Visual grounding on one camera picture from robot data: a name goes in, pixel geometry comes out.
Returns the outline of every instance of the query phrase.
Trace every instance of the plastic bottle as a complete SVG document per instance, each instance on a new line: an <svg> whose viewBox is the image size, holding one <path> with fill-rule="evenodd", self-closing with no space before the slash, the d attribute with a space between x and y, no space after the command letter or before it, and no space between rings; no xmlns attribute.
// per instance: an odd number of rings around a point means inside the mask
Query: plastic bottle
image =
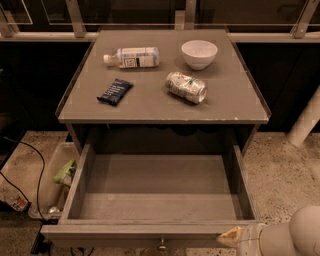
<svg viewBox="0 0 320 256"><path fill-rule="evenodd" d="M120 48L114 55L104 55L103 61L107 66L119 68L158 67L159 50L157 47Z"/></svg>
<svg viewBox="0 0 320 256"><path fill-rule="evenodd" d="M3 201L18 212L24 211L28 206L28 202L15 190L1 188L1 194Z"/></svg>

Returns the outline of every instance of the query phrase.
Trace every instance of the bottle label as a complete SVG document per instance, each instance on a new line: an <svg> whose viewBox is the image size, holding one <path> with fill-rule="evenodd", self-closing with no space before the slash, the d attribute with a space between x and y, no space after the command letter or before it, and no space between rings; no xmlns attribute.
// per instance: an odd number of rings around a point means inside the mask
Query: bottle label
<svg viewBox="0 0 320 256"><path fill-rule="evenodd" d="M19 196L15 201L10 203L9 205L16 211L22 212L24 209L27 208L28 202Z"/></svg>
<svg viewBox="0 0 320 256"><path fill-rule="evenodd" d="M124 48L122 49L122 63L125 68L157 67L155 48Z"/></svg>

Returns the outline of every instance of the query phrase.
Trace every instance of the white bowl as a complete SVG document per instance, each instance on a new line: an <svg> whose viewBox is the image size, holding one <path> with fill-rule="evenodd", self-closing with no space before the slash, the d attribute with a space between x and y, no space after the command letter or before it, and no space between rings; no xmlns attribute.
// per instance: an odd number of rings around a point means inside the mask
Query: white bowl
<svg viewBox="0 0 320 256"><path fill-rule="evenodd" d="M181 47L185 62L190 68L202 70L209 66L218 53L215 44L203 40L192 40Z"/></svg>

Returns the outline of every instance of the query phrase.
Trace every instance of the open drawer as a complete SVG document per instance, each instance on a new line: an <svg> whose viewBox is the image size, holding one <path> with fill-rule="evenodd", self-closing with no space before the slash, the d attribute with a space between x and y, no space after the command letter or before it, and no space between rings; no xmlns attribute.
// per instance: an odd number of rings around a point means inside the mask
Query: open drawer
<svg viewBox="0 0 320 256"><path fill-rule="evenodd" d="M59 223L41 233L66 247L218 247L219 234L260 219L239 146L221 143L230 134L131 127L91 136Z"/></svg>

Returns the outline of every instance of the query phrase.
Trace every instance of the drawer handle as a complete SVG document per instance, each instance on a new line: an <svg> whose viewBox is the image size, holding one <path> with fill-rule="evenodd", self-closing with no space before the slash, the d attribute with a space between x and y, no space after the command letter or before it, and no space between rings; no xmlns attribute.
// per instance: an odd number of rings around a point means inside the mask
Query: drawer handle
<svg viewBox="0 0 320 256"><path fill-rule="evenodd" d="M161 238L161 244L158 246L158 250L164 252L167 250L167 247L164 245L164 238Z"/></svg>

